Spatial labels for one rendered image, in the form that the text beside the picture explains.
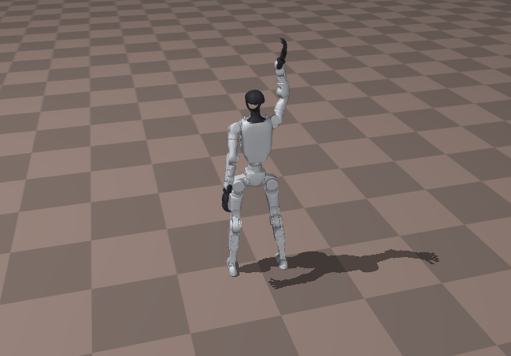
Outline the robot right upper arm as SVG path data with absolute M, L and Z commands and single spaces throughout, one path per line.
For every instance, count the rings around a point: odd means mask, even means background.
M 287 99 L 289 98 L 289 95 L 288 95 L 288 97 L 282 97 L 281 90 L 282 89 L 279 87 L 276 91 L 277 96 L 279 97 L 279 100 L 275 105 L 275 109 L 274 109 L 275 113 L 270 116 L 270 119 L 271 119 L 271 122 L 273 125 L 273 129 L 275 129 L 282 122 L 283 114 L 284 114 L 285 108 L 287 106 Z M 290 94 L 290 92 L 289 92 L 289 94 Z

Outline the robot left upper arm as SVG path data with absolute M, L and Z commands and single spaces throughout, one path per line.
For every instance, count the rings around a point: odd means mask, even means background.
M 237 154 L 238 147 L 238 133 L 241 132 L 242 121 L 233 123 L 228 126 L 228 153 L 229 153 L 229 162 L 228 163 L 237 163 L 239 160 L 239 154 Z

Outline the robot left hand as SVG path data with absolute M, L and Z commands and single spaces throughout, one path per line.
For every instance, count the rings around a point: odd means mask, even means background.
M 232 193 L 232 185 L 229 184 L 227 186 L 227 190 L 226 189 L 223 189 L 223 196 L 222 196 L 222 208 L 226 211 L 226 212 L 232 212 L 232 211 L 229 211 L 228 209 L 228 200 L 229 200 L 229 193 Z

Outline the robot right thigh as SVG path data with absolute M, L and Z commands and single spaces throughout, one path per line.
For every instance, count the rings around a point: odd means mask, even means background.
M 280 227 L 279 221 L 279 189 L 278 180 L 273 173 L 266 173 L 264 191 L 267 198 L 267 204 L 270 212 L 271 227 Z

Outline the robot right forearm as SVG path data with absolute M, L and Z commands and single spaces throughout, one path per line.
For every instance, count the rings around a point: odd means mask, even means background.
M 282 69 L 277 69 L 276 66 L 277 66 L 278 62 L 275 61 L 275 73 L 276 73 L 276 77 L 277 77 L 277 81 L 278 81 L 278 86 L 282 89 L 281 90 L 281 94 L 282 94 L 282 97 L 288 97 L 289 95 L 289 83 L 287 81 L 287 78 L 286 78 L 286 73 L 285 73 L 285 69 L 282 67 Z

